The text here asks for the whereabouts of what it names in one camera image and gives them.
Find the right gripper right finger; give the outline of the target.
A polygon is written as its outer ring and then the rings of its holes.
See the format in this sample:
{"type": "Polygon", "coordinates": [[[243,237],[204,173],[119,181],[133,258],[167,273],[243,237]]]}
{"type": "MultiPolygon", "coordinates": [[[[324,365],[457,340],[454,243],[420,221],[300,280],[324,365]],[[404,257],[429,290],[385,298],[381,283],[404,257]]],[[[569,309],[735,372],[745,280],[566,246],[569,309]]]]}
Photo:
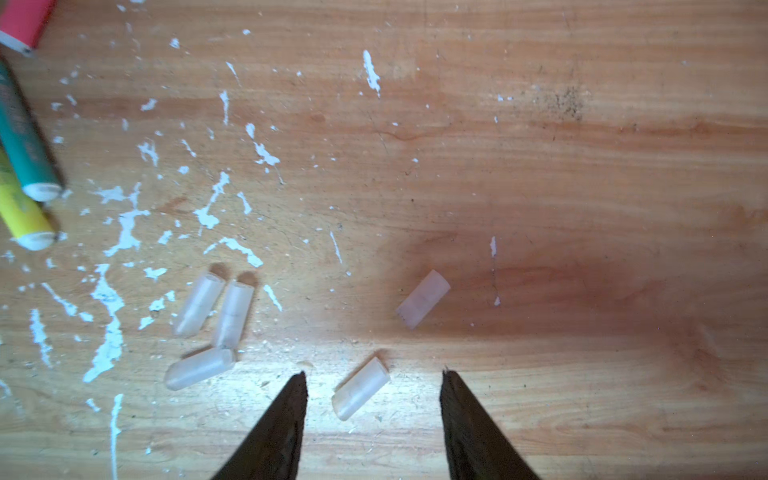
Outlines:
{"type": "Polygon", "coordinates": [[[452,479],[538,477],[457,372],[443,372],[439,400],[452,479]]]}

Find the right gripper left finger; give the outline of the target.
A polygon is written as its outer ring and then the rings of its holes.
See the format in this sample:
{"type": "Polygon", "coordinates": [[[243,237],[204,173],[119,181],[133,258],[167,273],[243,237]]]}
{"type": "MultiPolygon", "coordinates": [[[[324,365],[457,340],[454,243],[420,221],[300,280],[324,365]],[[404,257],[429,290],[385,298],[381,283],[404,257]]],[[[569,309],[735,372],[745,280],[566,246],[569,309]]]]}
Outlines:
{"type": "Polygon", "coordinates": [[[295,479],[308,392],[306,374],[290,377],[213,479],[295,479]]]}

